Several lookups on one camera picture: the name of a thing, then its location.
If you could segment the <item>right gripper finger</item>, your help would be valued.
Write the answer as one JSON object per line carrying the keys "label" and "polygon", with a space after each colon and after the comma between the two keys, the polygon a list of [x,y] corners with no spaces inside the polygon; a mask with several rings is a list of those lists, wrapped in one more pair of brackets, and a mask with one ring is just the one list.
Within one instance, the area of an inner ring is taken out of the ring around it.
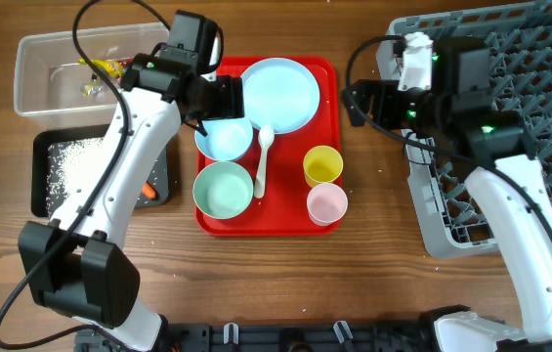
{"label": "right gripper finger", "polygon": [[371,99],[377,91],[378,81],[371,79],[360,79],[346,88],[346,93],[355,101]]}
{"label": "right gripper finger", "polygon": [[[377,119],[376,114],[378,113],[378,105],[375,103],[374,98],[362,101],[351,101],[347,97],[343,97],[342,103],[346,109],[350,124],[354,127],[362,127],[369,120]],[[365,114],[365,117],[353,108],[353,104],[356,104],[360,108],[360,110]]]}

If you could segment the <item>light blue bowl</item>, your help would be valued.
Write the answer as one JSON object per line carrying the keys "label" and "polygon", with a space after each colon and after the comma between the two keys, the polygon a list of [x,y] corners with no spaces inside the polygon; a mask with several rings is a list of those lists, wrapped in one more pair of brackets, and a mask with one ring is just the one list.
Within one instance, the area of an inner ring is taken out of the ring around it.
{"label": "light blue bowl", "polygon": [[243,157],[252,144],[254,129],[243,118],[207,120],[203,122],[207,133],[194,132],[198,150],[215,161],[236,161]]}

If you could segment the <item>yellow plastic cup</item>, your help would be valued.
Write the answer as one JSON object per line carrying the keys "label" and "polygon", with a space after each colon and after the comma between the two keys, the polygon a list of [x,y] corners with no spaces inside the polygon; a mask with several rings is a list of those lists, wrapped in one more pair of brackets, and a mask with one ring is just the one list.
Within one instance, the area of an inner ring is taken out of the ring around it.
{"label": "yellow plastic cup", "polygon": [[343,167],[342,155],[326,145],[311,148],[303,159],[304,177],[311,188],[322,183],[333,183],[341,176]]}

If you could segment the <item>pink plastic cup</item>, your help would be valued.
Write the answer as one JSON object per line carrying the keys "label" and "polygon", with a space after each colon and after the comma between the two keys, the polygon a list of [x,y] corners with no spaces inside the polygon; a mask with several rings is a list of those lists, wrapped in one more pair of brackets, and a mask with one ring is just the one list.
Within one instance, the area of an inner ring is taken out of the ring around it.
{"label": "pink plastic cup", "polygon": [[345,191],[332,183],[313,187],[307,196],[309,217],[319,226],[328,226],[339,221],[345,215],[348,205]]}

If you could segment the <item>mint green bowl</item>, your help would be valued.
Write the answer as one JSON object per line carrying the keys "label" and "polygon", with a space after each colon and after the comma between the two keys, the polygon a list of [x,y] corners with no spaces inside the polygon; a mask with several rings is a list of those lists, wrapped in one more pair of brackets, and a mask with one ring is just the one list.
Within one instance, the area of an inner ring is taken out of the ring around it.
{"label": "mint green bowl", "polygon": [[232,219],[250,205],[253,180],[239,164],[217,161],[198,172],[192,196],[196,207],[206,216],[217,220]]}

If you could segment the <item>yellow candy wrapper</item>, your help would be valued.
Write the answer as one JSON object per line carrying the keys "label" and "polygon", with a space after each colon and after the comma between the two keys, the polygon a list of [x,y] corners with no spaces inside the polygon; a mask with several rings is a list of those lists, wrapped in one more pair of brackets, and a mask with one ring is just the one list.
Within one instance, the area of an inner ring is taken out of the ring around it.
{"label": "yellow candy wrapper", "polygon": [[[110,79],[114,85],[122,79],[126,66],[129,64],[127,61],[114,61],[114,60],[93,60],[92,63],[96,68],[104,73],[104,76]],[[81,88],[81,94],[83,96],[97,95],[105,89],[105,84],[102,82],[101,77],[95,73],[91,74],[90,81],[84,83]]]}

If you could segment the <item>orange carrot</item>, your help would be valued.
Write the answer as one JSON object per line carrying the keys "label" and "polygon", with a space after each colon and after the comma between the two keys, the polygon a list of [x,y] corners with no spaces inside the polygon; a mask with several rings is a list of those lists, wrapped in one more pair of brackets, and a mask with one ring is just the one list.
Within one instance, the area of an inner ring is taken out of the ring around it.
{"label": "orange carrot", "polygon": [[158,199],[158,193],[156,189],[149,182],[145,182],[142,188],[142,194],[148,199],[152,199],[152,200]]}

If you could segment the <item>white rice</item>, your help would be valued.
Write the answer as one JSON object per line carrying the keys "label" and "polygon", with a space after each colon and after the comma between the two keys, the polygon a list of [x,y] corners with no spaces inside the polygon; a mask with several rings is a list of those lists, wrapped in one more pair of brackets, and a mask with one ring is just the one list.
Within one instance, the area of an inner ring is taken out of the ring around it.
{"label": "white rice", "polygon": [[[86,181],[84,172],[95,165],[95,154],[102,143],[102,137],[57,142],[48,147],[49,171],[46,176],[45,208],[46,217],[54,211],[76,190],[78,182]],[[155,160],[147,182],[158,193],[158,199],[138,196],[135,207],[158,206],[170,197],[169,174],[166,150]]]}

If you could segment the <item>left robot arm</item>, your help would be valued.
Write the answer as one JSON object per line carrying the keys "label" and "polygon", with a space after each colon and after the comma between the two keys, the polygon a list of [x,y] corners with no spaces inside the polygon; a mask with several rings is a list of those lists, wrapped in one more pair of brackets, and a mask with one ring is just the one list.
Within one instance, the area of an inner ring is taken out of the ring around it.
{"label": "left robot arm", "polygon": [[127,227],[158,156],[182,125],[243,114],[240,81],[220,76],[222,29],[179,11],[168,39],[139,54],[112,88],[117,108],[101,163],[46,224],[19,237],[21,288],[34,302],[78,320],[127,351],[165,351],[166,319],[138,296],[140,273],[125,255]]}

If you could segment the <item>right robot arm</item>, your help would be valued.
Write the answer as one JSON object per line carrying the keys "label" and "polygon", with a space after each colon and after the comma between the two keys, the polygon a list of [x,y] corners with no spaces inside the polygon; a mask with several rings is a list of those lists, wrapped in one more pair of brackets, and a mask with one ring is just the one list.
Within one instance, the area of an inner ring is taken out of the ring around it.
{"label": "right robot arm", "polygon": [[492,108],[489,46],[479,38],[432,40],[422,32],[394,36],[401,64],[396,80],[370,88],[347,81],[342,96],[354,122],[425,148],[425,138],[445,138],[434,155],[467,163],[469,196],[484,214],[510,274],[523,324],[510,328],[453,306],[419,319],[424,351],[552,351],[552,204],[527,127],[513,110]]}

